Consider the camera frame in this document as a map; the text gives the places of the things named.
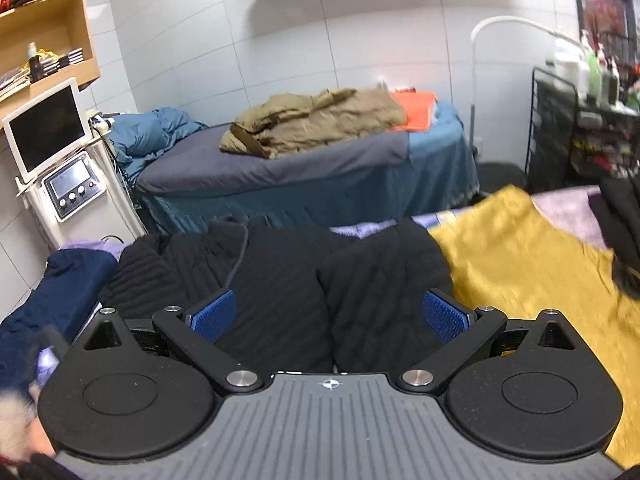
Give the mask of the black quilted jacket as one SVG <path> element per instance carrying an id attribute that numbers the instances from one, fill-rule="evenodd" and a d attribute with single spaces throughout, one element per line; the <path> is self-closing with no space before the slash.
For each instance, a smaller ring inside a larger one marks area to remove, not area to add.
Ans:
<path id="1" fill-rule="evenodd" d="M 251 370 L 394 376 L 442 346 L 423 316 L 431 289 L 451 292 L 449 264 L 409 219 L 363 238 L 221 220 L 138 238 L 99 298 L 142 320 L 230 290 L 235 318 L 217 344 Z"/>

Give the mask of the yellow garment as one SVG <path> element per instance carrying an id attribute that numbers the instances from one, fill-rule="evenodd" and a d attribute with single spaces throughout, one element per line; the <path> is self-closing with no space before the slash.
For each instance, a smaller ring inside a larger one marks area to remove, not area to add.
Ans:
<path id="1" fill-rule="evenodd" d="M 623 415 L 608 455 L 639 461 L 639 303 L 614 283 L 614 255 L 544 218 L 514 186 L 431 228 L 450 266 L 454 298 L 510 318 L 559 310 L 620 388 Z"/>

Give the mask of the navy blue garment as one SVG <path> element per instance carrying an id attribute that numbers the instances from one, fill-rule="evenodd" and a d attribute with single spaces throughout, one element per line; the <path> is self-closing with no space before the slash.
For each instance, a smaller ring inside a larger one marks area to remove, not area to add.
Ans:
<path id="1" fill-rule="evenodd" d="M 35 380 L 41 331 L 75 339 L 113 276 L 117 260 L 103 250 L 61 249 L 47 260 L 39 285 L 1 323 L 1 389 L 28 395 Z"/>

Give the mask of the blue massage bed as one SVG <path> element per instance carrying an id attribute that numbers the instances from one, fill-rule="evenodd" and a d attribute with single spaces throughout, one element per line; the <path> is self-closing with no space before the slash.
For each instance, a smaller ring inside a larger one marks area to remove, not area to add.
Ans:
<path id="1" fill-rule="evenodd" d="M 279 159 L 224 153 L 227 128 L 179 141 L 137 178 L 157 229 L 204 231 L 214 219 L 352 226 L 467 202 L 480 188 L 461 119 L 447 103 L 422 132 L 381 132 Z"/>

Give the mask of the white beauty machine with screen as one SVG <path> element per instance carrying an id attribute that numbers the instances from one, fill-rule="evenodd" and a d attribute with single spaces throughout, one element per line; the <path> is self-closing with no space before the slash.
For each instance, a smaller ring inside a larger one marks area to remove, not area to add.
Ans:
<path id="1" fill-rule="evenodd" d="M 131 243 L 146 233 L 124 186 L 103 119 L 92 128 L 74 78 L 2 119 L 20 175 L 17 196 L 53 249 L 78 240 Z"/>

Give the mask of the khaki jacket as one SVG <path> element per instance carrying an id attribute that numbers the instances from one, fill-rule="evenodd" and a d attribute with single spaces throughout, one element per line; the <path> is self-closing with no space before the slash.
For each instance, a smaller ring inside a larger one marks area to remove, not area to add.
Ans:
<path id="1" fill-rule="evenodd" d="M 402 126 L 404 109 L 381 89 L 283 93 L 236 116 L 222 135 L 224 153 L 278 159 Z"/>

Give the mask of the blue crumpled duvet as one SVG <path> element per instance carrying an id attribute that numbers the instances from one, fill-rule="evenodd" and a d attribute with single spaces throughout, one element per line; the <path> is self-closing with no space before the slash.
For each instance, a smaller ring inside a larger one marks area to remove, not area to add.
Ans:
<path id="1" fill-rule="evenodd" d="M 178 142 L 206 128 L 204 122 L 192 120 L 183 110 L 161 107 L 141 114 L 115 116 L 108 140 L 120 170 L 134 183 L 151 162 Z"/>

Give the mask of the black garment with white letters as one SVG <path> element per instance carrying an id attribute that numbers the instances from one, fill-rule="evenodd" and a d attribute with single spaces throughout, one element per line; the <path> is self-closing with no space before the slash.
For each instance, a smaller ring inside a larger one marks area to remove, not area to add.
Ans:
<path id="1" fill-rule="evenodd" d="M 589 196 L 605 245 L 614 252 L 612 277 L 618 288 L 639 299 L 639 177 L 606 178 Z"/>

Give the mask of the orange cloth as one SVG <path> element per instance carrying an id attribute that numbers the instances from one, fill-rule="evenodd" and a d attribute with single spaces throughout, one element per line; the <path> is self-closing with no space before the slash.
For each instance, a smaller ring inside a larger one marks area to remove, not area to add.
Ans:
<path id="1" fill-rule="evenodd" d="M 392 131 L 425 132 L 434 122 L 437 96 L 431 91 L 397 91 L 390 96 L 405 112 L 406 120 Z"/>

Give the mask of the white plastic bottle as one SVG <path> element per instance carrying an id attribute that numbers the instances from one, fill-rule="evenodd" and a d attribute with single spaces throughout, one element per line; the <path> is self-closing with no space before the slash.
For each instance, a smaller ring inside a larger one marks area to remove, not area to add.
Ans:
<path id="1" fill-rule="evenodd" d="M 578 99 L 584 100 L 587 97 L 590 75 L 584 51 L 562 44 L 555 48 L 552 61 L 555 87 L 566 92 L 575 90 Z"/>

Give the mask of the green bottle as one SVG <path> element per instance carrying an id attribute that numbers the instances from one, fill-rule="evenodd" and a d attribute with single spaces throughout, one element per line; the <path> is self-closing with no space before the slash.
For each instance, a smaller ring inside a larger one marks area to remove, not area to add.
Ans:
<path id="1" fill-rule="evenodd" d="M 587 53 L 587 64 L 589 67 L 587 101 L 597 103 L 601 95 L 602 70 L 598 55 L 593 50 Z"/>

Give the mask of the white arched floor lamp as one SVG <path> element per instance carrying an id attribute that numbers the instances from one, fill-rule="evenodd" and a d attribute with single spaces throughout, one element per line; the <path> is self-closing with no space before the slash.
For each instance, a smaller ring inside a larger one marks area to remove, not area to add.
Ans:
<path id="1" fill-rule="evenodd" d="M 569 47 L 518 22 L 491 24 L 476 36 L 461 109 L 469 115 L 466 126 L 480 160 L 525 165 L 533 68 Z"/>

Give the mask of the wooden wall shelf unit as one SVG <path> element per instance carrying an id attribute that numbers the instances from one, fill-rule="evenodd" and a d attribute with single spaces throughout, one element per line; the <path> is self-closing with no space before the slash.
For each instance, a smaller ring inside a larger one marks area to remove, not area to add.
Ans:
<path id="1" fill-rule="evenodd" d="M 1 73 L 28 65 L 28 47 L 66 55 L 81 48 L 82 61 L 59 68 L 36 82 L 26 81 L 1 98 L 6 115 L 56 84 L 75 78 L 83 89 L 101 77 L 89 30 L 87 0 L 32 0 L 1 7 Z"/>

